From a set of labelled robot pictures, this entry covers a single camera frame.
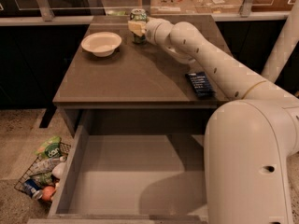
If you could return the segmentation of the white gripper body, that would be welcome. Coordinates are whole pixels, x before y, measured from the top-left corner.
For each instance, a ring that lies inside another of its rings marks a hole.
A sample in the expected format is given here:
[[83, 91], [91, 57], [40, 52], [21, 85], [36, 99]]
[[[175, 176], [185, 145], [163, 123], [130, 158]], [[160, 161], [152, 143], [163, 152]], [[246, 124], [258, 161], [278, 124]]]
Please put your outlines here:
[[170, 32], [173, 24], [164, 19], [150, 19], [146, 23], [145, 37], [148, 42], [156, 46], [166, 46], [170, 43]]

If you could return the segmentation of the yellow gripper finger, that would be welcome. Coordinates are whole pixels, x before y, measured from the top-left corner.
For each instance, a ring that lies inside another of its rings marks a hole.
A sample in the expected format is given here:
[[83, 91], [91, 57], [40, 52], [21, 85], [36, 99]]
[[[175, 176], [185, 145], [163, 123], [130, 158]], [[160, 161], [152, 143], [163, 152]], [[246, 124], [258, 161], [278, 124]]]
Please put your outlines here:
[[137, 36], [143, 36], [146, 33], [146, 22], [128, 21], [128, 28], [133, 34]]

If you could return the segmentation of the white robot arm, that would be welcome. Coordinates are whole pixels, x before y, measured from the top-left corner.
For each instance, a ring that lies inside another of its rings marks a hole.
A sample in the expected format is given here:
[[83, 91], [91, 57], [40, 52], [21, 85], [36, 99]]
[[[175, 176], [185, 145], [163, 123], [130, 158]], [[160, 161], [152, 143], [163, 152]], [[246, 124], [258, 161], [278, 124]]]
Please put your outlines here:
[[210, 117], [204, 160], [209, 224], [294, 224], [287, 159], [299, 151], [299, 101], [190, 23], [129, 21], [180, 63], [197, 61], [228, 98]]

